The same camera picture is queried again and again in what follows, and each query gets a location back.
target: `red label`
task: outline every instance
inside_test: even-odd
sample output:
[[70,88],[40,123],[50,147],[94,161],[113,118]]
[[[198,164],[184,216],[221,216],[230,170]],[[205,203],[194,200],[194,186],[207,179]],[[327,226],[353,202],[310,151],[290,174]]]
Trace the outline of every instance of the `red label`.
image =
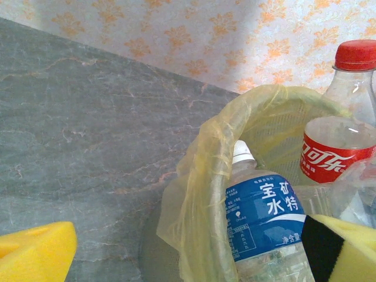
[[317,143],[304,134],[300,169],[318,183],[333,182],[350,165],[374,155],[376,145],[365,149],[339,149]]

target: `blue label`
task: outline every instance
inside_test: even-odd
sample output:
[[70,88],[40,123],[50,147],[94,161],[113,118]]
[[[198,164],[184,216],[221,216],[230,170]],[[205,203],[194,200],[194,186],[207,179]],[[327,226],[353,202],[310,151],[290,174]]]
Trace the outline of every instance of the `blue label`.
[[226,213],[235,261],[301,241],[303,208],[291,184],[278,174],[228,188]]

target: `red bottle cap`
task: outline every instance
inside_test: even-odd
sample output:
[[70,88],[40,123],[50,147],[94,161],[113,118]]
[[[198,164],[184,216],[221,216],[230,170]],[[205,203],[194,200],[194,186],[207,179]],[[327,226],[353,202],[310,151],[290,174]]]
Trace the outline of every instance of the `red bottle cap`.
[[361,39],[343,42],[335,54],[334,66],[350,72],[376,68],[376,40]]

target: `bottle label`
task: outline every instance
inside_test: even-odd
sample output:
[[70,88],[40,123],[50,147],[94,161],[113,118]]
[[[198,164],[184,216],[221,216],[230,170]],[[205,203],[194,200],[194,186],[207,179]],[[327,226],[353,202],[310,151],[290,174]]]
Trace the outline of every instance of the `bottle label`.
[[235,261],[301,241],[303,208],[290,183],[278,174],[229,187],[226,214]]
[[365,149],[339,149],[317,143],[304,134],[300,169],[318,183],[333,182],[353,163],[374,155],[376,146]]

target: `white bottle cap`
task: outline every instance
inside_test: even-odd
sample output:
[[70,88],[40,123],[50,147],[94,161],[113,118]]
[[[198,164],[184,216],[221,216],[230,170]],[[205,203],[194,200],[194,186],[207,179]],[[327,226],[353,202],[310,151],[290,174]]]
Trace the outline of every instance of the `white bottle cap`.
[[234,147],[233,164],[242,160],[254,160],[254,157],[251,151],[249,151],[247,144],[242,140],[238,140]]

